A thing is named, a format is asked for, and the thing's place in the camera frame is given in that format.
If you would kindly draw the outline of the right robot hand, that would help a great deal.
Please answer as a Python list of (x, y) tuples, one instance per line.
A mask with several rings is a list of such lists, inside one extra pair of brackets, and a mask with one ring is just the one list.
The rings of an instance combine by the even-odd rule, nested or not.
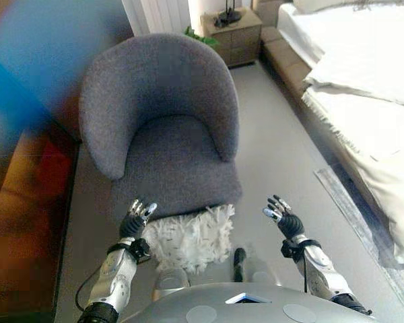
[(292, 208), (285, 200), (274, 194), (267, 199), (267, 202), (267, 206), (263, 208), (263, 214), (277, 224), (277, 227), (287, 239), (304, 234), (305, 230), (302, 221), (292, 213)]

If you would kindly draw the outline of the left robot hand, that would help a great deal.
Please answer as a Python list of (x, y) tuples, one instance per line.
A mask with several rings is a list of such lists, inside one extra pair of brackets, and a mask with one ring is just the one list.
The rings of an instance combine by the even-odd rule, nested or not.
[(147, 225), (153, 212), (157, 209), (156, 203), (144, 204), (141, 200), (135, 199), (127, 209), (126, 215), (119, 227), (119, 237), (136, 238)]

